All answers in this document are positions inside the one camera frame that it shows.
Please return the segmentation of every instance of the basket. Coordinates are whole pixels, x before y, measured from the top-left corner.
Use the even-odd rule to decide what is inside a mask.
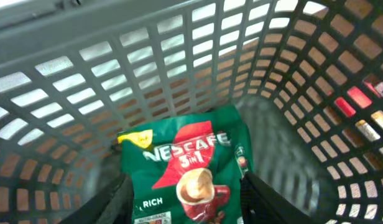
[[[299,210],[383,221],[383,1],[26,5],[0,20],[0,223],[58,223],[118,177],[116,133],[225,103]]]

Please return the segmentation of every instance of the coffee cup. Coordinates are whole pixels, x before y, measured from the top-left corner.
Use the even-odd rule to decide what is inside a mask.
[[[219,206],[226,205],[230,188],[214,185],[209,169],[198,168],[186,172],[177,184],[177,197],[186,215],[196,221],[211,220]]]

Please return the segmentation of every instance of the green object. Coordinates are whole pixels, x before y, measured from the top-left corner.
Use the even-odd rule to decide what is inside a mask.
[[[134,223],[242,223],[239,180],[253,164],[235,107],[143,124],[118,139]]]

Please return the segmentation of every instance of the plastic grid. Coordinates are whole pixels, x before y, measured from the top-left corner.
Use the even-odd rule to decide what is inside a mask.
[[[300,0],[294,9],[240,1],[224,11],[226,2],[168,2],[71,41],[31,39],[49,36],[65,15],[0,34],[1,52],[13,44],[3,37],[26,33],[29,44],[0,54],[0,222],[55,222],[79,207],[85,172],[111,155],[118,131],[246,95],[273,100],[333,176],[332,220],[383,220],[383,1]],[[307,4],[316,2],[323,10],[312,15]],[[239,23],[222,29],[231,16]],[[165,30],[168,19],[174,29]],[[193,38],[200,27],[209,32]],[[138,41],[128,45],[134,31]]]

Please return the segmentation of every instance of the nutrition label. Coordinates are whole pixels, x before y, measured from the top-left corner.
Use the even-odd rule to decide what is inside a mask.
[[[171,224],[171,212],[137,218],[135,219],[134,224]]]

